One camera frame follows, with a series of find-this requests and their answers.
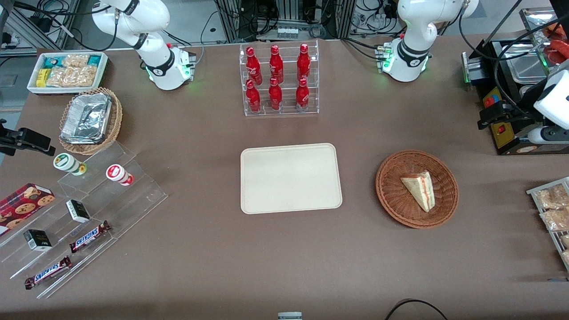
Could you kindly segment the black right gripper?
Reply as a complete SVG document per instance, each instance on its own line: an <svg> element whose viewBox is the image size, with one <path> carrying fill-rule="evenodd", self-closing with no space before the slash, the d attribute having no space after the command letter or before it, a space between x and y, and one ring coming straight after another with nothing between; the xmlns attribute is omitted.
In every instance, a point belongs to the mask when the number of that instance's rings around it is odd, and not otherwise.
<svg viewBox="0 0 569 320"><path fill-rule="evenodd" d="M31 150L47 156L54 156L56 148L51 146L51 138L28 128L18 131L6 129L4 118L0 120L0 152L6 156L14 156L16 150Z"/></svg>

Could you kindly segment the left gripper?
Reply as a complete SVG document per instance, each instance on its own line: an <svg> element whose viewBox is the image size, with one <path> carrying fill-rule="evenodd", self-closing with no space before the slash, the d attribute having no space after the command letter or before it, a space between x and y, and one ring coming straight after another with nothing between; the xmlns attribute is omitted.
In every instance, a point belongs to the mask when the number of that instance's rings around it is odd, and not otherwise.
<svg viewBox="0 0 569 320"><path fill-rule="evenodd" d="M522 101L514 106L508 101L500 100L480 111L477 127L478 130L484 130L499 122L500 125L510 124L514 130L521 130L529 125L540 125L542 114L535 109L532 101Z"/></svg>

